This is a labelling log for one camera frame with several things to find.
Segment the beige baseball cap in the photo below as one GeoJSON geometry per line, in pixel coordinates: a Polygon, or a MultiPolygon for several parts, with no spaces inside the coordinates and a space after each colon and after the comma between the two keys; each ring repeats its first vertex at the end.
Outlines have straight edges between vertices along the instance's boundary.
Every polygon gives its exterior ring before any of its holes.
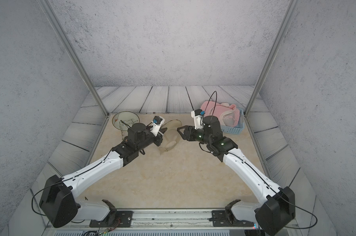
{"type": "Polygon", "coordinates": [[[182,139],[177,129],[182,126],[180,120],[171,120],[167,122],[162,129],[166,129],[163,134],[163,141],[158,147],[160,154],[171,151],[182,139]]]}

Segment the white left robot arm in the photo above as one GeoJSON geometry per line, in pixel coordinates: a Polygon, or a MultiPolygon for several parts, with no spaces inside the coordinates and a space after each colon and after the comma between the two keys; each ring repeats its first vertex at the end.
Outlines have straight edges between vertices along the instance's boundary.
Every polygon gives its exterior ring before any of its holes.
{"type": "Polygon", "coordinates": [[[146,126],[136,123],[128,128],[128,135],[107,155],[92,164],[63,177],[56,175],[47,179],[39,207],[54,228],[60,228],[72,221],[91,220],[96,224],[109,225],[117,209],[108,200],[90,202],[78,197],[90,186],[106,175],[119,170],[151,144],[160,146],[166,132],[160,124],[146,126]]]}

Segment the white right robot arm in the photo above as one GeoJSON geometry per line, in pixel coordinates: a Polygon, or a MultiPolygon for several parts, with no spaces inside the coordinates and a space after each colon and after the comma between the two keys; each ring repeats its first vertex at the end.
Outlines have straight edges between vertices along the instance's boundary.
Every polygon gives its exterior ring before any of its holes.
{"type": "Polygon", "coordinates": [[[276,235],[295,218],[295,194],[263,174],[243,154],[238,145],[225,137],[214,116],[195,117],[194,126],[177,128],[183,140],[205,144],[208,152],[230,167],[252,190],[258,203],[234,200],[225,207],[230,225],[243,221],[258,224],[270,236],[276,235]]]}

